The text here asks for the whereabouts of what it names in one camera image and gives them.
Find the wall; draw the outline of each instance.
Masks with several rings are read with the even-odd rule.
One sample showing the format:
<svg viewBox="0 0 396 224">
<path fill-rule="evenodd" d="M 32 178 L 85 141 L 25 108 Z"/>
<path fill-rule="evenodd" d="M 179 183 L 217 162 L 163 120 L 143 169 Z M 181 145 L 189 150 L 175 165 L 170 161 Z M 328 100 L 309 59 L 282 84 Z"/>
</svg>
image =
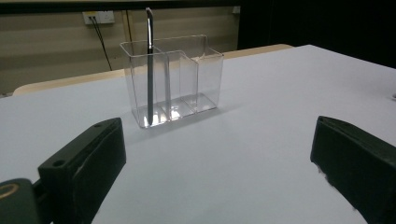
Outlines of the wall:
<svg viewBox="0 0 396 224">
<path fill-rule="evenodd" d="M 239 18 L 232 7 L 154 10 L 156 38 L 208 35 L 218 51 L 235 50 Z M 101 24 L 113 69 L 122 68 L 119 43 L 129 39 L 126 13 Z M 128 11 L 133 40 L 146 39 L 145 11 Z M 99 38 L 81 13 L 1 15 L 0 93 L 29 83 L 109 71 Z"/>
</svg>

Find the transparent organizer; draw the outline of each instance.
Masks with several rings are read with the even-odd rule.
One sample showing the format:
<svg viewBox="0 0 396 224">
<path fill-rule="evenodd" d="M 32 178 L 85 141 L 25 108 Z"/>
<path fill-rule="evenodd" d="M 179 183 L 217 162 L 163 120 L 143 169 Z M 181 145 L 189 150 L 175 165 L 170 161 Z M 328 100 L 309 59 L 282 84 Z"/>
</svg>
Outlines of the transparent organizer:
<svg viewBox="0 0 396 224">
<path fill-rule="evenodd" d="M 182 119 L 216 108 L 223 55 L 208 46 L 205 35 L 120 44 L 132 113 L 141 128 Z M 153 117 L 148 118 L 148 60 L 153 59 Z"/>
</svg>

